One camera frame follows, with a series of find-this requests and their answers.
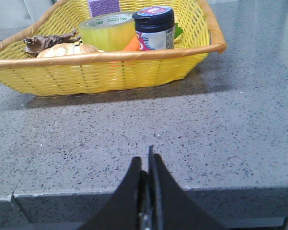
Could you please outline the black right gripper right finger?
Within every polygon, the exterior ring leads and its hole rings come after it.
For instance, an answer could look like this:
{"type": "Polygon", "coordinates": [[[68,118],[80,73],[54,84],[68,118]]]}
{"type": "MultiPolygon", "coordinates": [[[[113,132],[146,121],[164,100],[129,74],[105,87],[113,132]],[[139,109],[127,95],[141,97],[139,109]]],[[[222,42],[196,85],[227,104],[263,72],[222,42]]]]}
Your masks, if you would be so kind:
{"type": "Polygon", "coordinates": [[[153,146],[148,151],[148,175],[157,230],[224,230],[181,189],[153,146]]]}

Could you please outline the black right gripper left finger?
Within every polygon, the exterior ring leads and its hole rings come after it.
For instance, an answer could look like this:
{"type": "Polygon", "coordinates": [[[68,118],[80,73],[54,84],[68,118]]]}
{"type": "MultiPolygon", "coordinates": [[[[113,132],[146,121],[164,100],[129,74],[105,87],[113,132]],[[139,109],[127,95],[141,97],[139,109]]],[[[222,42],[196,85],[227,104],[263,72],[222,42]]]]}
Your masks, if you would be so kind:
{"type": "Polygon", "coordinates": [[[80,230],[138,230],[138,201],[142,160],[134,157],[118,188],[80,230]]]}

